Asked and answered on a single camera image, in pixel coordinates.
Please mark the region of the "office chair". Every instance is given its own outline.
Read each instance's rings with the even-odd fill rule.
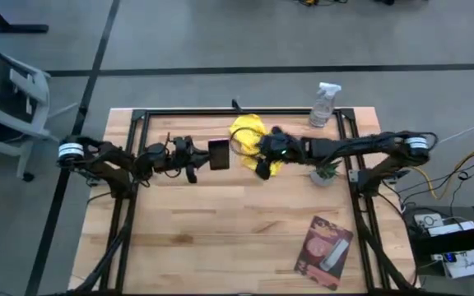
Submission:
[[[17,177],[31,181],[26,172],[35,140],[59,139],[45,129],[47,119],[76,107],[49,114],[50,75],[0,53],[0,153],[18,156]]]

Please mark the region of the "book cover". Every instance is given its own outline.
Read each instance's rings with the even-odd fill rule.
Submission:
[[[294,270],[335,291],[342,276],[352,237],[351,231],[315,216]]]

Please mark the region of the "spray bottle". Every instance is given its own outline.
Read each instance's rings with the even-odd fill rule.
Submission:
[[[332,83],[319,83],[318,99],[310,111],[310,125],[324,127],[334,111],[334,97],[342,87]]]

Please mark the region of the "black metal frame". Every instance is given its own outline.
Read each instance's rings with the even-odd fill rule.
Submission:
[[[48,25],[14,25],[0,14],[0,33],[47,33]]]
[[[310,109],[246,109],[247,113],[255,113],[259,115],[308,115]],[[162,109],[162,110],[150,110],[150,109],[135,109],[132,111],[131,116],[131,124],[129,127],[128,139],[127,139],[127,148],[126,150],[131,152],[132,145],[134,142],[134,137],[137,129],[137,125],[140,120],[143,120],[142,124],[142,133],[141,139],[139,141],[139,152],[142,151],[146,144],[147,134],[149,132],[149,121],[151,116],[165,116],[165,115],[172,115],[172,116],[188,116],[188,115],[212,115],[212,116],[228,116],[228,115],[235,115],[235,111],[233,109]],[[358,129],[356,126],[356,116],[354,114],[354,109],[335,109],[334,115],[337,118],[337,126],[339,130],[339,136],[341,139],[346,138],[346,130],[345,124],[343,122],[344,119],[348,121],[348,124],[351,128],[351,135],[352,136],[359,136]],[[358,161],[358,165],[360,169],[365,168],[365,162],[361,155],[357,155],[356,157]],[[353,169],[352,162],[350,157],[344,158],[345,166],[347,170]],[[354,212],[360,213],[360,196],[358,195],[357,191],[355,190],[356,185],[352,183],[350,180],[349,182],[349,189],[351,193],[351,201],[352,207]],[[374,212],[374,204],[371,198],[365,199],[367,212],[369,213],[369,226],[370,231],[374,235],[375,239],[381,243],[381,238],[379,237],[379,229],[378,223],[376,220],[376,214]],[[120,220],[120,212],[122,210],[123,201],[116,200],[114,203],[114,210],[111,218],[111,226],[109,229],[109,238],[107,243],[107,248],[110,250],[111,246],[114,245],[115,249],[118,249],[118,238],[120,235],[125,235],[122,241],[122,249],[120,252],[119,264],[118,264],[118,272],[117,278],[115,282],[115,290],[117,292],[122,293],[123,291],[123,283],[125,280],[125,271],[127,268],[128,262],[128,252],[129,252],[129,243],[132,233],[132,222],[134,221],[134,213],[135,207],[137,204],[137,195],[135,194],[131,200],[128,201],[128,213],[125,220],[125,225],[123,229],[126,229],[126,234],[119,233],[119,220]],[[355,218],[355,225],[358,229],[358,234],[360,233],[361,225],[365,222],[361,215],[354,215]],[[359,244],[360,244],[360,256],[361,256],[361,264],[363,266],[363,270],[365,273],[365,284],[367,286],[367,290],[374,289],[374,277],[373,272],[371,270],[370,260],[369,260],[369,253],[367,249],[367,242],[363,238],[362,235],[358,235]],[[100,286],[99,289],[101,291],[105,291],[109,287],[109,277],[110,277],[110,259],[112,256],[109,256],[109,261],[106,262],[106,266],[103,269],[103,273],[101,276]],[[382,286],[384,289],[390,289],[390,284],[388,280],[388,275],[381,262],[378,264],[379,269],[379,276],[382,280]]]

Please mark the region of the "wooden table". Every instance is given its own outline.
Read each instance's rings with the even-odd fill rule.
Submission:
[[[380,132],[374,108],[354,110],[361,136]],[[106,141],[125,147],[131,112],[110,111]],[[170,132],[171,136],[191,135],[198,148],[206,149],[209,139],[229,136],[235,118],[151,117],[147,144],[165,141]],[[338,138],[336,119],[323,129],[309,127],[308,116],[302,115],[269,115],[262,120],[268,130],[278,125],[295,136]],[[366,155],[365,161],[372,167],[384,157]],[[151,187],[140,187],[138,193],[124,293],[332,293],[293,268],[314,215],[356,236],[346,171],[344,165],[340,168],[335,183],[325,188],[312,184],[310,167],[297,164],[285,164],[278,176],[265,182],[233,153],[229,170],[210,171],[205,165],[197,172],[198,184],[188,184],[185,173],[173,179],[156,175]],[[108,190],[98,187],[91,195]],[[380,191],[397,205],[397,197],[387,188]],[[112,198],[104,197],[88,206],[69,288],[80,284],[104,254],[113,204]],[[383,199],[375,198],[374,205],[385,252],[412,280],[414,263],[403,222]],[[114,261],[111,279],[117,264]],[[355,238],[341,283],[333,293],[365,292],[363,273]]]

